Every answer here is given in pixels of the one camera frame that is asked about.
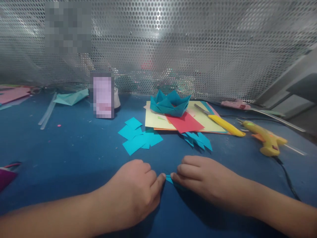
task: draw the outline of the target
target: metal mesh panel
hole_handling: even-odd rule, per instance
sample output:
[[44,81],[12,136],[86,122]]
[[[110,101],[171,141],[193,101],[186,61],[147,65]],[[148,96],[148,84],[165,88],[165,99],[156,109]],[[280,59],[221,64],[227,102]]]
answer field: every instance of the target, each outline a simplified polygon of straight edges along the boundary
[[316,0],[91,0],[91,52],[45,52],[45,2],[0,3],[0,82],[255,100],[317,42]]

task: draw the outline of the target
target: glue gun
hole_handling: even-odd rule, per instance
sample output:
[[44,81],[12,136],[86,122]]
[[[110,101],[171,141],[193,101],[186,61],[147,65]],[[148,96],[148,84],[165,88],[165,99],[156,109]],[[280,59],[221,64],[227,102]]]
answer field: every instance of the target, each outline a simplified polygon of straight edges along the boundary
[[287,143],[286,139],[273,134],[272,132],[254,124],[253,122],[241,121],[239,119],[237,120],[246,129],[253,133],[252,136],[263,142],[263,147],[260,149],[260,152],[265,156],[278,156],[280,154],[278,146]]

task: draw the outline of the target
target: paper crown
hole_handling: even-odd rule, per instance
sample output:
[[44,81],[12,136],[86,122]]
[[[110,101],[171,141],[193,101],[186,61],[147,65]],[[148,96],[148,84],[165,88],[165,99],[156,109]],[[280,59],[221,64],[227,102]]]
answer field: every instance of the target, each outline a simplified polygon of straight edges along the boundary
[[158,113],[181,117],[187,109],[191,95],[181,99],[174,90],[168,95],[159,90],[156,97],[151,96],[150,109]]

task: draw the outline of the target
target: yellow utility knife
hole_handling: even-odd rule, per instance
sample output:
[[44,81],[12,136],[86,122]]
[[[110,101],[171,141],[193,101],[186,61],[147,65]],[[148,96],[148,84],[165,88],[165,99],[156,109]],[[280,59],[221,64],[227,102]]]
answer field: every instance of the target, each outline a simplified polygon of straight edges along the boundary
[[221,117],[217,116],[217,115],[212,115],[209,111],[205,111],[203,108],[201,108],[200,106],[198,106],[197,104],[195,104],[195,107],[197,107],[200,111],[202,111],[203,113],[205,113],[206,115],[208,115],[208,117],[213,120],[214,122],[216,122],[219,126],[221,126],[222,128],[226,129],[230,134],[235,135],[235,136],[239,136],[239,137],[243,137],[245,136],[245,133],[240,131],[239,129],[235,128],[233,125],[231,125],[230,123],[228,123],[227,121],[225,121],[224,119],[222,119]]

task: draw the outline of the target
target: power cord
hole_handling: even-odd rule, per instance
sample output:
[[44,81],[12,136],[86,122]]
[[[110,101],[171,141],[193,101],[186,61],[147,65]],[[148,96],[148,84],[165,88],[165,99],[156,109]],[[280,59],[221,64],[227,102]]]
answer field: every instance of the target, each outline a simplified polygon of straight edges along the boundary
[[245,117],[239,117],[239,116],[235,116],[235,115],[219,115],[221,117],[237,117],[237,118],[240,118],[240,119],[243,119],[243,120],[261,120],[261,121],[272,121],[272,122],[276,122],[276,123],[279,123],[283,126],[286,126],[284,123],[282,122],[279,122],[279,121],[276,121],[274,119],[262,119],[262,118],[245,118]]
[[286,171],[286,169],[285,169],[285,167],[284,167],[284,165],[283,165],[283,162],[282,162],[277,156],[272,156],[272,158],[275,159],[276,162],[277,162],[277,163],[282,167],[282,169],[284,170],[284,173],[285,173],[285,176],[286,176],[286,180],[287,180],[287,184],[288,184],[289,188],[291,189],[291,191],[292,191],[294,197],[295,197],[298,201],[301,201],[301,199],[300,199],[299,196],[297,195],[297,193],[296,193],[296,191],[295,191],[295,189],[294,189],[294,187],[293,187],[293,185],[292,185],[291,179],[290,179],[290,177],[289,177],[289,175],[288,175],[288,173],[287,173],[287,171]]

